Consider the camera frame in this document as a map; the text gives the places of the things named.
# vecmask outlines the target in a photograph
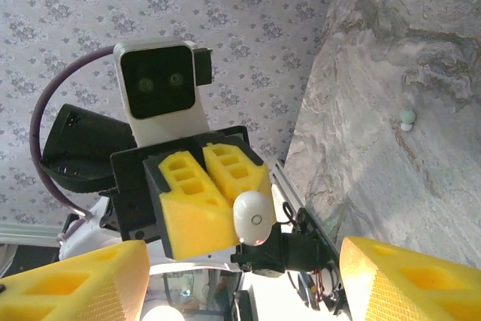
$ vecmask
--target patterned wallpaper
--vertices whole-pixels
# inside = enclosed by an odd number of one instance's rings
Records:
[[[329,0],[1,0],[0,221],[62,224],[29,160],[39,94],[69,62],[127,38],[176,35],[214,49],[201,89],[212,129],[242,124],[272,163],[286,155]],[[64,103],[122,120],[111,59],[64,84],[44,115],[44,140]],[[70,195],[83,206],[94,195]]]

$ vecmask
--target yellow foam block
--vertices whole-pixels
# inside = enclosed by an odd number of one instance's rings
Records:
[[[159,195],[174,259],[188,259],[239,243],[232,208],[188,151],[159,165],[170,192]]]
[[[481,271],[360,237],[340,272],[353,321],[480,321]]]
[[[210,178],[231,207],[242,192],[254,190],[272,200],[272,212],[275,214],[267,164],[256,165],[235,145],[207,144],[203,151]]]
[[[137,321],[149,282],[143,241],[1,279],[1,321]]]

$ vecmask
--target white molding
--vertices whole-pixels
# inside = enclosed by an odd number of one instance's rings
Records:
[[[61,226],[0,222],[0,244],[59,247],[57,237],[61,232]]]

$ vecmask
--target marble wall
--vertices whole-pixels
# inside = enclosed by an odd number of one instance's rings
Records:
[[[481,0],[332,0],[322,42],[286,160],[309,207],[338,246],[481,268]]]

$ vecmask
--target black cable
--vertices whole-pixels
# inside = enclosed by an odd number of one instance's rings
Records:
[[[168,275],[162,274],[162,279],[164,280],[165,297],[167,298],[167,303],[170,307],[174,307],[172,302],[171,290],[168,288]]]
[[[297,293],[299,293],[299,289],[298,289],[298,287],[295,285],[294,280],[292,279],[291,272],[290,272],[290,271],[286,271],[286,273],[287,273],[287,277],[289,278],[289,281],[291,281],[292,287],[295,289],[295,291],[296,291]]]
[[[73,73],[78,71],[83,66],[108,56],[113,53],[113,46],[104,47],[95,52],[86,54],[80,57],[71,64],[67,65],[60,73],[58,73],[48,85],[45,87],[44,91],[40,95],[40,98],[35,105],[33,110],[32,119],[30,121],[30,155],[32,157],[32,162],[37,170],[38,176],[40,177],[45,188],[50,192],[50,194],[55,197],[61,204],[72,210],[75,214],[78,214],[81,218],[89,217],[91,213],[88,210],[84,210],[82,207],[76,205],[70,199],[68,199],[59,187],[53,182],[52,178],[41,167],[41,149],[40,149],[40,125],[42,121],[42,116],[44,115],[45,108],[47,107],[48,101],[52,98],[55,91],[62,85],[63,82],[67,80]]]
[[[291,205],[287,201],[283,202],[283,211],[284,211],[284,214],[286,215],[288,221],[279,222],[279,224],[281,224],[281,225],[293,225],[295,227],[297,225],[297,223],[295,221],[294,211],[293,211]]]
[[[243,278],[244,278],[244,274],[240,274],[239,279],[237,280],[237,285],[235,286],[234,293],[232,294],[231,307],[229,308],[229,311],[228,311],[230,314],[232,314],[232,310],[234,309],[234,299],[235,299],[234,294],[237,291],[239,291]]]

